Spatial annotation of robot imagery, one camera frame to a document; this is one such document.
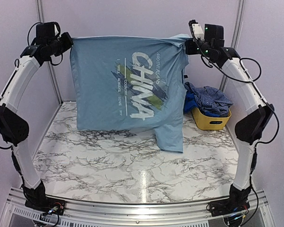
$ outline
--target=bright blue cloth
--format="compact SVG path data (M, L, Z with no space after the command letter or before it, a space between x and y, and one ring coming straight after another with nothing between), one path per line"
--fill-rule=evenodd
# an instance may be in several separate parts
M73 39L79 130L153 128L162 150L183 152L187 35Z
M191 83L186 82L187 90L184 104L184 112L189 112L198 107L206 116L209 117L227 117L229 108L233 105L226 95L219 89L205 86L194 87Z

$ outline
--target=marble vein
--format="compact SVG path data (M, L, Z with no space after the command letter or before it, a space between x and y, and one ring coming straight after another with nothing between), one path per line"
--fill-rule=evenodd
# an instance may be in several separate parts
M48 194L87 201L166 203L227 195L238 154L226 130L202 131L190 115L184 153L161 151L152 130L78 131L64 103L34 165Z

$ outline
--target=white wall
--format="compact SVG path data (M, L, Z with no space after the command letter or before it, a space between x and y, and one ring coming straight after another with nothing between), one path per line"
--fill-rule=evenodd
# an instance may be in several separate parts
M225 28L226 44L231 44L237 0L55 0L43 1L46 21L58 21L71 36L131 35L170 37L190 34L188 22L196 19ZM191 56L186 68L197 87L219 88L222 75L203 65L200 56ZM63 100L75 100L69 61L56 67Z
M276 226L284 227L284 0L246 1L238 53L261 63L263 76L257 85L268 102L274 104L280 119L281 129L276 140L258 146L254 180L257 188L263 188L267 195ZM251 73L256 76L257 71L251 70ZM228 83L226 94L235 102L228 124L232 132L235 123L245 116L235 93L233 85ZM272 117L262 140L270 140L275 130L276 121Z
M27 46L27 32L37 21L36 15L33 0L0 0L0 93L14 70L14 60ZM57 107L48 70L43 66L28 85L18 112L30 126L31 153L35 151ZM1 136L0 145L6 145ZM10 155L10 150L0 150L0 215L11 186L18 186L20 182Z

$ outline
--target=blue t-shirt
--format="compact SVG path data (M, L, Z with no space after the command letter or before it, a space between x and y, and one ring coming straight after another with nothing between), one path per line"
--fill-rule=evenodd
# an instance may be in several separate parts
M153 128L162 150L183 152L188 38L73 39L78 130Z

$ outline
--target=vertical metal post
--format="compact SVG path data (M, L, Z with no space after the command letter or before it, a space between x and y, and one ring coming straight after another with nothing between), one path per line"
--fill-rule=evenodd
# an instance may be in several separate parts
M38 13L38 20L39 22L44 23L44 10L43 10L42 0L36 0L36 7L37 7L37 13ZM54 92L57 98L57 102L59 105L62 105L62 97L61 97L61 93L59 90L55 70L49 62L46 62L46 64L47 64L47 68L48 68L50 78L52 81L53 89L54 89Z
M234 29L234 32L233 32L232 42L231 42L231 47L234 48L234 49L237 49L238 44L239 44L239 38L240 38L241 29L242 29L244 9L245 9L245 0L239 0L236 24L235 24L235 29ZM221 82L221 85L220 85L220 90L223 91L223 92L225 91L227 81L228 81L228 78L226 76L223 76L222 82Z

